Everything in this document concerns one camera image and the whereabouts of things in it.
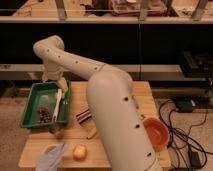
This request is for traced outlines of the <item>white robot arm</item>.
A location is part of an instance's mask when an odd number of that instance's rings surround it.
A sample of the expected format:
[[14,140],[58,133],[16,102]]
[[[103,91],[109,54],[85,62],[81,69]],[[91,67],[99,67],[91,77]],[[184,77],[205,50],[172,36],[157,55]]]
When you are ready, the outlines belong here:
[[131,76],[112,65],[68,53],[58,36],[33,45],[46,74],[55,79],[63,67],[88,81],[86,100],[112,171],[163,171],[138,116]]

